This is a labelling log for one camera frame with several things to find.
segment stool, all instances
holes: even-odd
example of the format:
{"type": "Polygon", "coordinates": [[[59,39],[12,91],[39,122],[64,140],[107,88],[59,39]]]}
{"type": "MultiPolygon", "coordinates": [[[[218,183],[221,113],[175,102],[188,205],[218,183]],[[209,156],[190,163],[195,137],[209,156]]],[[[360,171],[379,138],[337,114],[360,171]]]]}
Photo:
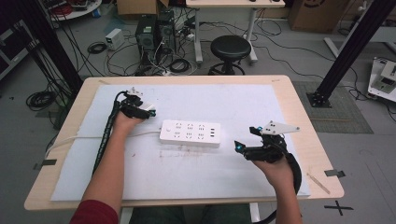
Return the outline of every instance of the stool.
{"type": "Polygon", "coordinates": [[[210,45],[212,53],[220,58],[223,63],[218,63],[210,67],[209,75],[235,75],[233,67],[238,68],[242,74],[245,71],[238,65],[233,64],[247,57],[251,51],[250,43],[243,37],[238,35],[223,35],[212,41],[210,45]]]}

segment dark red shirt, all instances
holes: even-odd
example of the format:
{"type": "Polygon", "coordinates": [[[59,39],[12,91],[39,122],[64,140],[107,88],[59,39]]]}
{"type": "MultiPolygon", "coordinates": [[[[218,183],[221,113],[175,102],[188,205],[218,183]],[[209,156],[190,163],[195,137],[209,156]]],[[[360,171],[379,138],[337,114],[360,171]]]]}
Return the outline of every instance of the dark red shirt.
{"type": "Polygon", "coordinates": [[[87,200],[79,204],[76,213],[70,220],[71,224],[118,224],[116,211],[105,203],[87,200]]]}

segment white power strip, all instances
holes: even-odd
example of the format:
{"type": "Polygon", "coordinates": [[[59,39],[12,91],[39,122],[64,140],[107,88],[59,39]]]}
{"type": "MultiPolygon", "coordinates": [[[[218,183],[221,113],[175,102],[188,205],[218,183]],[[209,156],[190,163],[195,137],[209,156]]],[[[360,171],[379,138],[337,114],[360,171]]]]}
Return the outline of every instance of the white power strip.
{"type": "Polygon", "coordinates": [[[163,144],[195,147],[219,147],[220,124],[186,120],[163,121],[160,140],[163,144]]]}

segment black metal post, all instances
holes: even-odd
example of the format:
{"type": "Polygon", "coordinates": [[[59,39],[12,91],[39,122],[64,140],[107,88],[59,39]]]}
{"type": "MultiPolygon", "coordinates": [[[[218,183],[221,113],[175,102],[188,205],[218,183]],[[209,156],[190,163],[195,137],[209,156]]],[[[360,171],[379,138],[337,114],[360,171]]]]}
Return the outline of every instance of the black metal post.
{"type": "Polygon", "coordinates": [[[1,5],[13,5],[13,11],[8,14],[15,12],[20,14],[23,22],[29,28],[29,31],[40,42],[58,68],[59,73],[72,92],[72,98],[76,98],[83,83],[82,79],[79,77],[76,68],[67,56],[58,36],[51,29],[38,0],[13,0],[5,2],[2,1],[1,5]]]}
{"type": "Polygon", "coordinates": [[[317,90],[307,94],[313,107],[322,107],[329,103],[335,87],[395,6],[396,0],[375,0],[370,5],[317,90]]]}

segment human arm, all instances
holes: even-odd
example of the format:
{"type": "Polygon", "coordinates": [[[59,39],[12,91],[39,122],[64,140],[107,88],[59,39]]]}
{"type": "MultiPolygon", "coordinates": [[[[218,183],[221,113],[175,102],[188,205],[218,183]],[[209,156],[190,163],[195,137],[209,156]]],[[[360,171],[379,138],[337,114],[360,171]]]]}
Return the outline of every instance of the human arm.
{"type": "Polygon", "coordinates": [[[130,119],[119,113],[108,139],[106,151],[82,196],[82,202],[96,200],[109,205],[117,215],[120,206],[124,181],[124,148],[129,132],[142,119],[130,119]]]}
{"type": "Polygon", "coordinates": [[[276,224],[303,223],[294,191],[293,173],[286,158],[283,157],[274,163],[265,161],[253,163],[264,172],[276,192],[276,224]]]}

